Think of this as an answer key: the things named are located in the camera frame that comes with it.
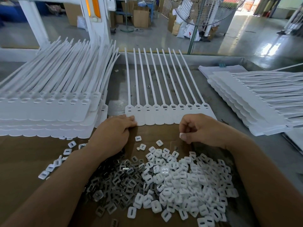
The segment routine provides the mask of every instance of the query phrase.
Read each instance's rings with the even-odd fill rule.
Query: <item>factory floor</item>
[[[85,30],[70,26],[66,16],[42,19],[51,41],[55,41],[58,36],[74,38],[75,41],[89,39]],[[170,48],[187,53],[190,40],[173,36],[167,30],[167,23],[168,20],[160,15],[154,19],[150,28],[131,33],[121,32],[120,29],[125,26],[119,25],[112,39],[117,41],[121,50],[124,47],[128,50],[145,47],[148,50],[158,48],[165,51]],[[265,69],[301,63],[302,38],[276,34],[285,24],[286,20],[236,15],[225,36],[215,37],[211,42],[196,42],[193,53],[243,56]],[[0,28],[0,46],[38,48],[38,43],[28,23],[6,23],[5,27]]]

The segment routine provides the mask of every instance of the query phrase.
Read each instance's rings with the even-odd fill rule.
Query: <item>blue bin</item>
[[[15,4],[15,6],[0,5],[0,18],[3,21],[27,22],[21,6],[19,3]],[[49,14],[48,8],[44,2],[37,1],[36,6],[39,10],[40,15],[45,16]]]

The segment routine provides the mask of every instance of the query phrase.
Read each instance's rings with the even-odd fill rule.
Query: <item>orange light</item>
[[[89,1],[88,0],[85,0],[85,1],[86,1],[87,11],[89,12],[89,16],[91,16],[91,9],[89,8]]]
[[[98,0],[92,0],[92,1],[93,1],[93,7],[94,7],[95,15],[98,18],[101,18]]]

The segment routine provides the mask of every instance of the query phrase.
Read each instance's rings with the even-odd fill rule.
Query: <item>person's right hand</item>
[[[204,114],[184,115],[179,125],[181,139],[188,144],[201,142],[209,146],[230,149],[240,139],[249,137],[233,127]]]

